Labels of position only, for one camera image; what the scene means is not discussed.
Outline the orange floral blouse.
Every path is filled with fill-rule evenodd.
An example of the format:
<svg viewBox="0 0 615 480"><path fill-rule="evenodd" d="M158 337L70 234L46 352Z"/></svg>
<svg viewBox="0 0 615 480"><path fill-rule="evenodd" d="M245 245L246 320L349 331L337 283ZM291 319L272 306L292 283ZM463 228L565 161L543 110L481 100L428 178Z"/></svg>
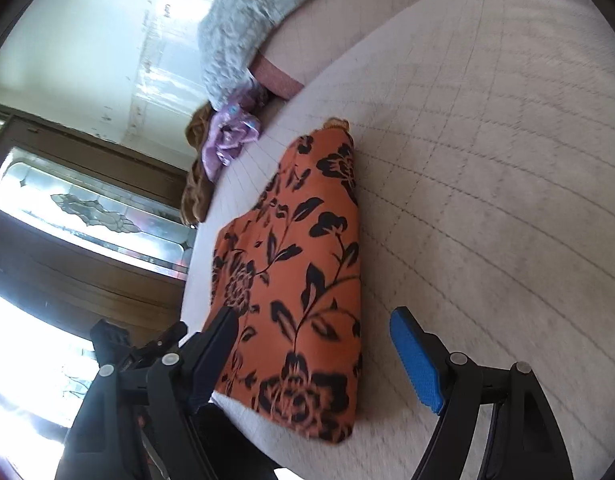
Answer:
<svg viewBox="0 0 615 480"><path fill-rule="evenodd" d="M361 251L349 124L332 118L283 154L212 255L211 311L239 333L216 391L329 443L350 437L362 358Z"/></svg>

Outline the stained glass wooden door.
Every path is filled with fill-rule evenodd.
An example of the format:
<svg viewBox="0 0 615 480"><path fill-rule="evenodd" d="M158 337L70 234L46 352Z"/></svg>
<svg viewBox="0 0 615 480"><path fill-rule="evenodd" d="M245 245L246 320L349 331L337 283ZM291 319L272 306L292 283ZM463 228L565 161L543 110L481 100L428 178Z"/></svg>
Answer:
<svg viewBox="0 0 615 480"><path fill-rule="evenodd" d="M0 300L76 336L137 344L178 322L195 244L185 174L0 105Z"/></svg>

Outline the brown garment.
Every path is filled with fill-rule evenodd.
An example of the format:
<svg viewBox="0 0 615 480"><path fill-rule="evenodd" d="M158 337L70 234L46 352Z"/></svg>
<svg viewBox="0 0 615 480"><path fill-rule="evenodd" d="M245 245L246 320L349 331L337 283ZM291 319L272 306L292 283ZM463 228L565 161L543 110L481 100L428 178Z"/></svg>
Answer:
<svg viewBox="0 0 615 480"><path fill-rule="evenodd" d="M192 168L188 171L186 184L181 200L180 213L185 226L198 226L207 219L214 184L207 176L202 163L202 148L208 140L210 122L216 111L210 102L196 110L185 129L188 144L197 152Z"/></svg>

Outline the purple floral garment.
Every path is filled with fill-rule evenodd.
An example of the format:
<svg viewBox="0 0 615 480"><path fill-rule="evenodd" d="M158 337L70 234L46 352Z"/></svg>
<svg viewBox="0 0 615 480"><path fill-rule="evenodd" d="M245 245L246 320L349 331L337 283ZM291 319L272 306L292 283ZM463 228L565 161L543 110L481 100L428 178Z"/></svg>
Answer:
<svg viewBox="0 0 615 480"><path fill-rule="evenodd" d="M231 99L212 117L201 150L202 165L211 182L218 180L245 144L259 140L261 122L253 114L257 107L257 101L250 98Z"/></svg>

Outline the pink quilted bed cover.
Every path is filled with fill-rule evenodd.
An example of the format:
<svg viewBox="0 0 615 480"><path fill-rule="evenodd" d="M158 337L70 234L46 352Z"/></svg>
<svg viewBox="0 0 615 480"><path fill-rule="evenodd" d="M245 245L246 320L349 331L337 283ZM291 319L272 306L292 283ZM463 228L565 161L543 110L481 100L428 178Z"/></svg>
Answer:
<svg viewBox="0 0 615 480"><path fill-rule="evenodd" d="M420 0L333 62L222 177L184 320L204 324L216 234L286 146L347 119L361 205L364 368L349 441L303 439L230 400L306 479L407 479L435 424L391 344L411 309L475 362L529 363L579 479L615 459L615 35L591 0Z"/></svg>

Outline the grey quilted blanket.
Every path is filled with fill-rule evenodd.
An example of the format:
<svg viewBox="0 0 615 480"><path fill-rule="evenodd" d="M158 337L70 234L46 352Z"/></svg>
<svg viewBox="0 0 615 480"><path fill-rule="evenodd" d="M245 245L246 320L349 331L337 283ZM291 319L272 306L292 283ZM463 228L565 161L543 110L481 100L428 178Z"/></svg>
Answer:
<svg viewBox="0 0 615 480"><path fill-rule="evenodd" d="M249 76L270 33L308 0L213 0L198 25L200 85L217 110Z"/></svg>

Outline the pink bolster pillow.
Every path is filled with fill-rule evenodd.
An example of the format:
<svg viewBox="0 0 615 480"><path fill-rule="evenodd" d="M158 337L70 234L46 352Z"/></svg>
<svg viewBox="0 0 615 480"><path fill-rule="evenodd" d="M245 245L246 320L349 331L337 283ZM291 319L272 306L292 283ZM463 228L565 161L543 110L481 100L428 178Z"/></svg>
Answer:
<svg viewBox="0 0 615 480"><path fill-rule="evenodd" d="M307 0L287 16L250 65L275 96L289 100L358 41L419 0Z"/></svg>

